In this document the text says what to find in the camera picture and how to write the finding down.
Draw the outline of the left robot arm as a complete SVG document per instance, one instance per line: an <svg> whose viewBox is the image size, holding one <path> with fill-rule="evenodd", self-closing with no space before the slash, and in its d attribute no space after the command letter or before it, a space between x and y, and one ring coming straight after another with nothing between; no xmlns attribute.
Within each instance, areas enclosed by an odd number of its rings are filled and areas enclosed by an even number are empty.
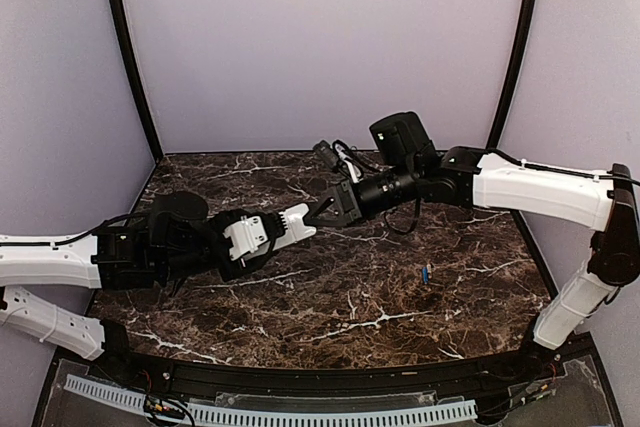
<svg viewBox="0 0 640 427"><path fill-rule="evenodd" d="M216 269L226 279L261 268L242 255L273 253L286 233L277 213L244 210L210 217L207 202L186 191L160 195L149 211L108 219L75 236L1 239L1 323L95 361L120 383L141 374L118 323L84 317L28 291L30 285L130 290L180 286Z"/></svg>

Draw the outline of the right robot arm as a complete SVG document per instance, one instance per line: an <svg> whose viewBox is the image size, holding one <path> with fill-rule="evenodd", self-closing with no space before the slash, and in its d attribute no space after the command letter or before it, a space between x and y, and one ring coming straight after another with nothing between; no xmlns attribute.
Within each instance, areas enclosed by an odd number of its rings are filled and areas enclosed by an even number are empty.
<svg viewBox="0 0 640 427"><path fill-rule="evenodd" d="M308 226L342 228L407 202L508 210L581 225L590 256L538 315L531 338L510 360L521 381L534 379L590 314L639 277L639 214L629 169L581 170L516 159L497 149L436 150L419 116L401 112L370 127L386 170L343 181L314 203Z"/></svg>

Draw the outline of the white remote control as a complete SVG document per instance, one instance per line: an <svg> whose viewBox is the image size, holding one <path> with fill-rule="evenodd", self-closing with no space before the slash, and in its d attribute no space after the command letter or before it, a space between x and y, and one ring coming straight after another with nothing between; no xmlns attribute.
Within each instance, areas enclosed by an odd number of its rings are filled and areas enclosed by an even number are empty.
<svg viewBox="0 0 640 427"><path fill-rule="evenodd" d="M301 242L316 234L317 229L304 222L304 217L308 212L309 206L306 203L299 203L278 212L279 219L285 229L284 234L275 241L275 250Z"/></svg>

